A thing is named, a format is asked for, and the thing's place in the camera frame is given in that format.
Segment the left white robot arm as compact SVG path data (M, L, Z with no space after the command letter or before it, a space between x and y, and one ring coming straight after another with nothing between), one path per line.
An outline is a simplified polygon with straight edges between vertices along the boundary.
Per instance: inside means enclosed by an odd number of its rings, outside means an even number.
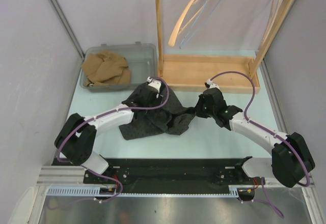
M55 147L56 158L61 163L71 163L95 172L101 183L112 179L109 163L94 151L97 136L112 128L132 122L137 112L157 110L165 105L165 89L158 80L139 85L134 93L117 107L94 116L83 117L78 113L70 115L59 132Z

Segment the dark grey dotted skirt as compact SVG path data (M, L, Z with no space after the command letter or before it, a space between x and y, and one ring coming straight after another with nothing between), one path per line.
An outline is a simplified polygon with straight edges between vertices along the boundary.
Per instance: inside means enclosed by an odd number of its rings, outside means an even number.
M184 107L170 87L161 86L162 102L167 103L154 110L134 111L130 123L121 125L120 132L125 140L144 138L159 134L182 135L189 129L189 124L195 117L194 107ZM122 102L130 107L129 97Z

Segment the light wooden hanger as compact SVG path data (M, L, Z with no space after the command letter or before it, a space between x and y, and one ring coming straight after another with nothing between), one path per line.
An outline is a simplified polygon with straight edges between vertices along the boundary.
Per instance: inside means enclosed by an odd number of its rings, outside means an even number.
M269 18L268 18L268 23L267 23L264 35L261 39L259 48L261 48L263 46L263 44L265 43L265 41L267 39L267 36L271 32L271 28L273 27L273 24L276 19L276 14L278 13L281 3L282 3L282 0L273 0L272 1L271 8L270 8L270 14L269 14Z

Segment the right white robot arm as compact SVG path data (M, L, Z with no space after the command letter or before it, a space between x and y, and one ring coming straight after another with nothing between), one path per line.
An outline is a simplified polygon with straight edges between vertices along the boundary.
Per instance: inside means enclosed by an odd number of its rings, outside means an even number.
M207 85L199 95L195 115L214 119L219 127L245 136L270 154L270 159L244 158L235 171L239 183L247 184L255 177L268 177L288 188L297 184L310 185L309 172L315 163L300 134L271 130L251 120L239 107L227 105L220 88L214 84Z

